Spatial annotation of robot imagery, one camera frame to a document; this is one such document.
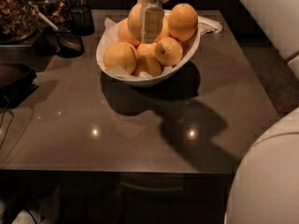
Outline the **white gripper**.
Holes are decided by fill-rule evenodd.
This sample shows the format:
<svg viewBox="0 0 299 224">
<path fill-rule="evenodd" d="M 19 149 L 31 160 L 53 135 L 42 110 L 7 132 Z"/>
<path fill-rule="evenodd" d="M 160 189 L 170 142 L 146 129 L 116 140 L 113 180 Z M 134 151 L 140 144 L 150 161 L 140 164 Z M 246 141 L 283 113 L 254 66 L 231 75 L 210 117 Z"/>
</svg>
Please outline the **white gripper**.
<svg viewBox="0 0 299 224">
<path fill-rule="evenodd" d="M 142 1 L 148 3 L 141 7 L 141 42 L 149 44 L 154 42 L 163 30 L 164 10 L 161 3 L 169 0 Z"/>
</svg>

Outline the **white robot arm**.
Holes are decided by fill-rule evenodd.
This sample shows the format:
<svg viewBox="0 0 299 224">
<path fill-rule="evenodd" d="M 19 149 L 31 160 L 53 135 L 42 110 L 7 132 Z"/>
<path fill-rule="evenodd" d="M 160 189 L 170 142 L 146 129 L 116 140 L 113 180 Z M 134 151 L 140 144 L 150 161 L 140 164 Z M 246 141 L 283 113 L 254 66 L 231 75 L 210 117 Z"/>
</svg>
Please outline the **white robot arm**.
<svg viewBox="0 0 299 224">
<path fill-rule="evenodd" d="M 299 78 L 299 0 L 240 0 Z M 299 224 L 299 108 L 250 147 L 235 173 L 224 224 Z"/>
</svg>

